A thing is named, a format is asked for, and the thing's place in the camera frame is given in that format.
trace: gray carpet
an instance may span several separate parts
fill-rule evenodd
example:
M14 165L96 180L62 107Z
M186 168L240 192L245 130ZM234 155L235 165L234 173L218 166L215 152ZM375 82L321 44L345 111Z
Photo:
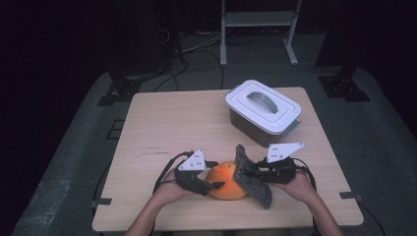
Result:
M254 42L249 45L228 47L222 88L232 89L249 79L270 87L304 88L352 191L364 198L363 205L377 217L387 235L415 235L417 142L375 78L362 69L357 69L353 80L371 101L346 102L327 97L318 76L333 75L339 68L314 67L323 38L323 34L295 35L297 67L289 64L282 46L283 35L250 37ZM207 39L184 35L183 48ZM218 44L203 50L185 55L187 70L177 77L180 90L220 89L221 68L206 52L218 57ZM172 73L180 72L184 66L174 61ZM140 92L154 91L169 77L166 73L144 82ZM97 106L110 84L109 76L104 74L90 89L13 235L98 235L91 229L89 205L117 146L117 140L106 139L108 132L116 119L126 117L130 105L116 102L112 106ZM170 80L158 91L176 89ZM382 235L370 214L366 211L363 214L364 223L344 227L346 234ZM304 236L310 235L312 229L291 231L294 236Z

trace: white metal shelf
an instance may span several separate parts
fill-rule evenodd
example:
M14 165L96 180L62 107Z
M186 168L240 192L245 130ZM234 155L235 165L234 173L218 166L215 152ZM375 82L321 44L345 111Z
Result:
M225 66L226 59L226 28L230 27L275 27L290 26L289 33L283 39L285 50L288 54L291 65L298 65L291 42L297 25L302 0L297 0L294 11L281 12L237 12L227 13L225 1L221 1L221 42L220 42L220 64Z
M226 27L291 26L294 12L225 13Z

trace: gray cloth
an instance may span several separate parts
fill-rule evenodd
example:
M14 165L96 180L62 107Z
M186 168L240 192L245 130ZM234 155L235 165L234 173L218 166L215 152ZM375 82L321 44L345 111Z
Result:
M264 208L269 208L272 202L272 192L268 184L264 183L257 176L248 176L245 170L258 170L258 166L246 155L242 145L236 147L236 169L233 178L236 182L253 198L255 198Z

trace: container lid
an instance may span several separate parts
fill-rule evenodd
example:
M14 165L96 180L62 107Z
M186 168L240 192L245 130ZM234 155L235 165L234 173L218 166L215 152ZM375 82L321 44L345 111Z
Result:
M296 102L254 80L233 89L225 99L232 110L271 135L283 133L301 114Z

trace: white plastic container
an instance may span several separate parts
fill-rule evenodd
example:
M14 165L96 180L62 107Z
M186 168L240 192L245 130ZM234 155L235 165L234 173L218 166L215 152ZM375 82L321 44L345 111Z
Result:
M230 122L265 148L286 137L300 123L298 103L257 81L246 81L225 99Z

